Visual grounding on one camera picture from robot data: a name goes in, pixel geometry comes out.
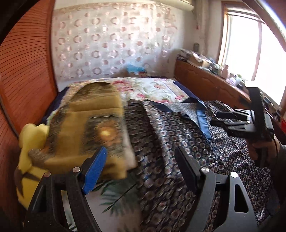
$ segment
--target human hand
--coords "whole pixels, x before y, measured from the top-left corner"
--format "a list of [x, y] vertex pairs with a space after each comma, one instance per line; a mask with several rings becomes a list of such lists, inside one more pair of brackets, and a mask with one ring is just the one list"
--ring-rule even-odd
[[277, 153], [280, 151], [280, 142], [276, 138], [275, 135], [274, 135], [274, 141], [271, 140], [271, 142], [259, 141], [256, 143], [251, 143], [248, 140], [246, 142], [247, 142], [248, 153], [249, 153], [249, 156], [252, 160], [258, 159], [258, 154], [255, 150], [257, 148], [265, 148], [265, 147], [267, 148], [267, 153], [268, 153], [267, 161], [268, 161], [268, 163], [270, 163], [271, 160], [273, 158], [275, 158]]

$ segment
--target patterned cloth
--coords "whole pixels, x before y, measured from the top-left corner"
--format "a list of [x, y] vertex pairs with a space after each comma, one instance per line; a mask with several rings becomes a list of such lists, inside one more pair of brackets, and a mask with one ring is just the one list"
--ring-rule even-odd
[[[237, 172], [248, 192], [257, 223], [264, 219], [271, 185], [269, 170], [254, 166], [244, 139], [229, 137], [223, 129], [209, 125], [214, 113], [230, 111], [230, 108], [218, 101], [206, 102], [206, 105], [211, 140], [207, 140], [197, 124], [180, 112], [149, 101], [128, 102], [125, 118], [139, 161], [136, 172], [142, 231], [179, 231], [196, 200], [196, 196], [188, 191], [174, 158], [174, 150], [179, 145], [201, 166], [208, 166], [215, 173]], [[216, 191], [205, 231], [217, 227], [219, 202], [220, 192]]]
[[54, 174], [69, 172], [92, 157], [100, 146], [108, 151], [102, 179], [127, 177], [123, 143], [124, 109], [112, 84], [95, 82], [81, 88], [52, 119], [43, 149], [29, 151], [33, 165]]
[[186, 114], [194, 123], [199, 126], [197, 117], [197, 103], [173, 103], [165, 104], [173, 112], [180, 112], [181, 114]]
[[65, 105], [83, 86], [98, 81], [116, 85], [117, 90], [121, 92], [121, 99], [125, 105], [129, 99], [141, 101], [148, 99], [160, 103], [174, 103], [182, 102], [188, 98], [187, 94], [170, 79], [136, 77], [101, 78], [70, 84], [67, 93], [61, 101], [60, 107]]

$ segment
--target floral bedspread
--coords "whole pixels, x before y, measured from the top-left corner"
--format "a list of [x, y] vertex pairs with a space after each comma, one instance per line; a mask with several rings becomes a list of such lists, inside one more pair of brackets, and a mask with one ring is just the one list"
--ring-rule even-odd
[[[90, 210], [102, 232], [141, 232], [142, 215], [136, 182], [133, 170], [126, 179], [104, 181], [86, 195]], [[62, 192], [62, 198], [69, 228], [75, 228], [65, 191]]]
[[176, 86], [171, 79], [139, 77], [101, 78], [70, 84], [67, 93], [62, 99], [61, 106], [66, 104], [80, 88], [98, 81], [116, 85], [118, 91], [121, 92], [121, 98], [125, 105], [129, 99], [141, 101], [148, 99], [159, 103], [175, 103], [182, 102], [188, 98], [187, 94]]

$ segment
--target bottle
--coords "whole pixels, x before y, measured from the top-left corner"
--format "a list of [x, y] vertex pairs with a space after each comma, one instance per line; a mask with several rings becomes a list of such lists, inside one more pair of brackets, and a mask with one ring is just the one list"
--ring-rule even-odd
[[221, 74], [221, 77], [224, 78], [224, 79], [228, 78], [228, 76], [229, 76], [228, 68], [229, 68], [228, 65], [225, 65], [224, 68], [223, 68], [223, 72]]

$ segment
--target olive green cloth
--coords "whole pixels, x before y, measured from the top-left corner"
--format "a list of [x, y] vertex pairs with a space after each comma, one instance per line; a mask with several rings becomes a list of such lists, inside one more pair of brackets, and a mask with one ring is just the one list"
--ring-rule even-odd
[[49, 135], [42, 150], [29, 156], [35, 166], [54, 174], [69, 172], [91, 157], [103, 145], [108, 157], [102, 179], [124, 179], [122, 120], [124, 110], [116, 87], [95, 82], [81, 88], [61, 107], [51, 121]]

